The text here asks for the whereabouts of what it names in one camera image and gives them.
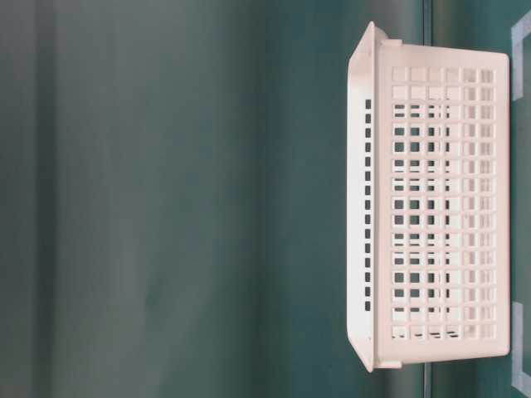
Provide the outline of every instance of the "plastic basket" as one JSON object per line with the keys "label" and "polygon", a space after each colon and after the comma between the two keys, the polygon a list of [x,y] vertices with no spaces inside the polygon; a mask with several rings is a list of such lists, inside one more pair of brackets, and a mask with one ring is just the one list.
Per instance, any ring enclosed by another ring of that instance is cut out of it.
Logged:
{"label": "plastic basket", "polygon": [[509,351],[509,59],[389,40],[348,64],[347,330],[365,367]]}

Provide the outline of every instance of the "basket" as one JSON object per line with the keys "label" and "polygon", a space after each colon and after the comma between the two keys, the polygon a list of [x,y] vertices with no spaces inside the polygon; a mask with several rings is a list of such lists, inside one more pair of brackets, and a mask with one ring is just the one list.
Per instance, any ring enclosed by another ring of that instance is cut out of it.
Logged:
{"label": "basket", "polygon": [[509,351],[509,59],[402,44],[348,64],[347,331],[365,367]]}

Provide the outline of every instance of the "teal curtain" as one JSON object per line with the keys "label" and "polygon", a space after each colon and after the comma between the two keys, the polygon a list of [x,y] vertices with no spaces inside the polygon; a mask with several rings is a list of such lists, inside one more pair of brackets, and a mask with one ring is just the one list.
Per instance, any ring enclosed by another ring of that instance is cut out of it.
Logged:
{"label": "teal curtain", "polygon": [[421,0],[0,12],[0,396],[414,397],[345,332],[347,62]]}

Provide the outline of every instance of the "grid pattern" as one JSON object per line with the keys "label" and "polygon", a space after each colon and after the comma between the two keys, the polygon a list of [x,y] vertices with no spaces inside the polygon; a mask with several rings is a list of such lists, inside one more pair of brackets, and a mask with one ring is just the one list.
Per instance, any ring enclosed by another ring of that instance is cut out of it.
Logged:
{"label": "grid pattern", "polygon": [[491,339],[495,72],[392,68],[392,338]]}
{"label": "grid pattern", "polygon": [[372,256],[372,239],[373,239],[373,228],[371,223],[372,214],[372,192],[373,192],[373,133],[372,133],[372,106],[371,100],[365,100],[365,159],[364,159],[364,242],[363,242],[363,253],[365,254],[364,265],[365,265],[365,275],[364,275],[364,296],[365,296],[365,311],[371,311],[371,301],[372,301],[372,269],[373,269],[373,256]]}

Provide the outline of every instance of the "square hole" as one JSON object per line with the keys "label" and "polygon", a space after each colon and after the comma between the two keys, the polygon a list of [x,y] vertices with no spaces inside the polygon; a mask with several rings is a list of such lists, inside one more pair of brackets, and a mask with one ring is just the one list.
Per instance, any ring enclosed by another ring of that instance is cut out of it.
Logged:
{"label": "square hole", "polygon": [[490,160],[481,160],[480,161],[480,173],[481,174],[491,174],[495,172],[496,162]]}
{"label": "square hole", "polygon": [[421,245],[421,234],[409,234],[409,245],[420,246]]}
{"label": "square hole", "polygon": [[449,174],[459,174],[460,173],[459,160],[445,160],[445,172]]}
{"label": "square hole", "polygon": [[445,152],[457,156],[460,154],[460,145],[457,142],[445,143]]}
{"label": "square hole", "polygon": [[397,137],[406,135],[406,126],[404,124],[394,124],[392,126],[393,134]]}
{"label": "square hole", "polygon": [[477,271],[474,269],[467,269],[463,271],[465,275],[465,283],[466,284],[475,284],[477,283]]}
{"label": "square hole", "polygon": [[412,68],[412,81],[425,81],[426,68]]}
{"label": "square hole", "polygon": [[412,210],[420,210],[421,208],[421,201],[418,199],[411,199],[409,201],[409,208]]}
{"label": "square hole", "polygon": [[411,117],[414,119],[424,118],[424,105],[412,104],[411,105]]}
{"label": "square hole", "polygon": [[446,336],[448,338],[457,339],[460,337],[460,327],[457,325],[448,325],[446,326]]}
{"label": "square hole", "polygon": [[393,233],[392,245],[395,247],[404,246],[404,234]]}
{"label": "square hole", "polygon": [[393,226],[404,226],[404,216],[393,216]]}
{"label": "square hole", "polygon": [[460,119],[460,106],[459,105],[447,105],[446,106],[446,118],[447,119]]}
{"label": "square hole", "polygon": [[494,107],[490,105],[481,105],[480,118],[483,120],[492,120],[494,118]]}
{"label": "square hole", "polygon": [[[429,226],[438,227],[441,225],[441,223],[438,221],[440,219],[440,216],[427,216],[426,221]],[[429,232],[427,234],[427,245],[428,246],[441,246],[441,234],[437,232]]]}
{"label": "square hole", "polygon": [[404,104],[394,104],[393,105],[393,117],[395,118],[405,118],[406,117],[406,106]]}
{"label": "square hole", "polygon": [[477,135],[477,130],[475,124],[463,124],[463,137],[465,138],[475,138]]}
{"label": "square hole", "polygon": [[410,130],[410,134],[412,137],[418,137],[421,135],[421,128],[418,126],[412,126]]}
{"label": "square hole", "polygon": [[392,161],[392,172],[405,172],[406,168],[404,167],[403,159],[395,159]]}
{"label": "square hole", "polygon": [[481,307],[480,316],[482,321],[494,321],[496,319],[495,307]]}
{"label": "square hole", "polygon": [[392,327],[392,338],[397,340],[406,340],[406,327],[404,326],[393,326]]}
{"label": "square hole", "polygon": [[465,83],[475,83],[477,81],[475,69],[463,70],[463,81]]}
{"label": "square hole", "polygon": [[446,137],[459,138],[459,124],[447,124]]}
{"label": "square hole", "polygon": [[448,322],[459,322],[460,321],[460,308],[459,307],[448,307],[446,309],[446,321]]}
{"label": "square hole", "polygon": [[393,297],[395,299],[404,299],[404,289],[394,289]]}
{"label": "square hole", "polygon": [[494,83],[494,71],[483,69],[481,71],[481,83]]}
{"label": "square hole", "polygon": [[480,100],[481,101],[494,101],[494,89],[490,87],[481,87]]}
{"label": "square hole", "polygon": [[461,289],[446,289],[446,301],[451,303],[460,303]]}
{"label": "square hole", "polygon": [[424,266],[421,254],[417,251],[412,251],[409,253],[409,265],[411,267]]}
{"label": "square hole", "polygon": [[480,289],[481,303],[494,302],[495,300],[496,300],[496,289],[495,288]]}
{"label": "square hole", "polygon": [[441,210],[441,199],[439,197],[428,197],[426,199],[426,208],[428,210]]}
{"label": "square hole", "polygon": [[441,307],[428,307],[428,322],[437,323],[442,320]]}
{"label": "square hole", "polygon": [[420,216],[409,216],[409,224],[411,226],[419,226],[421,224]]}
{"label": "square hole", "polygon": [[404,199],[403,198],[393,199],[392,208],[395,210],[404,210]]}
{"label": "square hole", "polygon": [[482,124],[480,126],[481,138],[494,138],[494,126],[492,124]]}
{"label": "square hole", "polygon": [[392,87],[392,97],[395,100],[406,100],[407,99],[407,87],[405,85],[394,85]]}
{"label": "square hole", "polygon": [[424,340],[426,338],[423,326],[411,326],[412,340]]}
{"label": "square hole", "polygon": [[424,308],[411,307],[409,310],[409,318],[412,322],[422,322],[425,319],[426,311]]}
{"label": "square hole", "polygon": [[463,318],[465,321],[477,321],[478,317],[477,307],[463,307]]}
{"label": "square hole", "polygon": [[459,87],[446,87],[446,99],[452,101],[460,100]]}
{"label": "square hole", "polygon": [[441,68],[430,68],[428,73],[430,81],[442,81],[441,72]]}
{"label": "square hole", "polygon": [[446,69],[446,82],[459,83],[459,70],[457,68]]}
{"label": "square hole", "polygon": [[475,251],[463,252],[463,265],[465,267],[475,267],[479,265],[477,261],[478,261],[478,256]]}
{"label": "square hole", "polygon": [[465,303],[473,303],[478,301],[478,291],[477,289],[464,289],[464,301]]}
{"label": "square hole", "polygon": [[401,251],[392,252],[392,263],[396,267],[401,267],[405,265],[404,254]]}
{"label": "square hole", "polygon": [[464,160],[463,161],[463,173],[464,174],[476,174],[477,173],[477,167],[476,167],[476,161],[475,160]]}
{"label": "square hole", "polygon": [[406,322],[406,311],[404,307],[395,307],[392,309],[392,320],[395,322]]}
{"label": "square hole", "polygon": [[438,271],[428,272],[428,284],[439,284],[441,282],[441,274]]}
{"label": "square hole", "polygon": [[409,282],[412,284],[419,284],[421,282],[421,274],[418,272],[411,272],[409,274]]}
{"label": "square hole", "polygon": [[480,271],[480,283],[482,284],[493,284],[495,280],[495,272],[493,269],[483,269]]}
{"label": "square hole", "polygon": [[428,127],[428,137],[441,137],[441,131],[440,125],[432,124]]}
{"label": "square hole", "polygon": [[496,337],[496,325],[481,325],[481,338],[492,339]]}
{"label": "square hole", "polygon": [[441,162],[439,160],[428,160],[426,161],[426,170],[428,172],[441,172]]}
{"label": "square hole", "polygon": [[476,101],[477,100],[477,96],[475,94],[475,87],[465,87],[463,89],[463,91],[465,92],[465,100],[466,101]]}
{"label": "square hole", "polygon": [[477,113],[474,105],[465,105],[465,119],[476,119]]}
{"label": "square hole", "polygon": [[442,100],[442,87],[432,86],[428,87],[428,99],[429,100]]}
{"label": "square hole", "polygon": [[421,143],[418,142],[411,142],[409,147],[410,152],[420,152],[421,151]]}
{"label": "square hole", "polygon": [[428,302],[436,302],[441,300],[441,290],[440,289],[428,289]]}
{"label": "square hole", "polygon": [[441,152],[441,143],[438,141],[430,141],[427,144],[427,152],[430,154],[438,154]]}
{"label": "square hole", "polygon": [[440,326],[429,326],[428,337],[430,339],[440,339],[441,338],[441,327]]}
{"label": "square hole", "polygon": [[405,150],[405,145],[402,142],[398,142],[394,144],[394,152],[395,153],[403,153]]}
{"label": "square hole", "polygon": [[421,192],[423,191],[423,186],[424,186],[424,183],[423,183],[423,179],[421,178],[411,178],[409,180],[409,190],[412,191],[412,192]]}
{"label": "square hole", "polygon": [[465,325],[463,327],[463,336],[470,340],[478,338],[478,325]]}
{"label": "square hole", "polygon": [[460,284],[461,283],[461,272],[456,269],[446,271],[446,283],[447,284]]}
{"label": "square hole", "polygon": [[395,284],[403,284],[404,281],[405,281],[404,273],[403,272],[395,272],[393,280],[394,280]]}
{"label": "square hole", "polygon": [[395,81],[406,81],[406,68],[400,66],[393,67],[392,79]]}
{"label": "square hole", "polygon": [[448,267],[459,267],[460,266],[460,253],[458,251],[447,251],[445,253],[445,263]]}
{"label": "square hole", "polygon": [[460,179],[459,178],[446,178],[445,179],[445,192],[459,193],[460,191]]}
{"label": "square hole", "polygon": [[393,191],[395,191],[395,192],[403,192],[404,191],[404,179],[403,178],[393,178],[392,179],[392,187],[393,187]]}
{"label": "square hole", "polygon": [[421,172],[421,161],[410,160],[409,161],[409,172]]}
{"label": "square hole", "polygon": [[426,99],[426,87],[422,85],[412,86],[412,100],[425,100]]}

